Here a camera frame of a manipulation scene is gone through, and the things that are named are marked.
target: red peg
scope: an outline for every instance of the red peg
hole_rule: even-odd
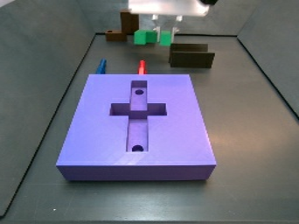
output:
[[[144,60],[140,60],[140,62],[138,62],[137,74],[146,74]]]

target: block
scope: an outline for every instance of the block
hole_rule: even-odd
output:
[[[121,32],[133,34],[138,30],[138,15],[130,14],[129,10],[120,11]]]
[[[172,33],[169,31],[160,32],[160,46],[169,46],[172,44]]]
[[[126,41],[126,35],[121,31],[106,31],[106,41]]]
[[[170,67],[210,68],[213,57],[214,52],[208,52],[206,44],[170,44]]]
[[[150,30],[138,30],[134,32],[134,44],[145,45],[148,43],[156,43],[157,33]]]
[[[156,43],[157,33],[156,31],[145,31],[145,43]]]
[[[146,31],[144,30],[134,32],[134,45],[145,45],[145,33]]]
[[[206,179],[216,160],[189,75],[89,75],[56,166],[66,180]]]
[[[214,52],[172,52],[170,67],[210,68]]]
[[[172,43],[169,51],[176,52],[206,52],[208,51],[208,45],[206,44],[180,44],[180,43]]]

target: cross-shaped slot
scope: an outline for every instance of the cross-shaped slot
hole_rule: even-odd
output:
[[[165,103],[146,103],[146,80],[132,80],[129,103],[110,103],[110,116],[128,116],[125,151],[148,151],[148,116],[166,116]]]

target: gray wall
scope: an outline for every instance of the gray wall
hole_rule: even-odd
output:
[[[297,10],[297,0],[264,0],[237,38],[299,116]]]
[[[73,0],[16,0],[0,8],[0,216],[92,38]]]
[[[126,0],[77,0],[94,32],[120,29],[118,10],[128,7]],[[261,0],[218,0],[205,17],[184,17],[180,30],[186,34],[237,35]],[[164,30],[173,27],[174,17],[160,16]],[[140,16],[140,29],[152,29],[149,15]]]

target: purple block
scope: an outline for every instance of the purple block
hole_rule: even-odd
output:
[[[66,180],[206,179],[216,160],[189,75],[92,74],[56,166]]]

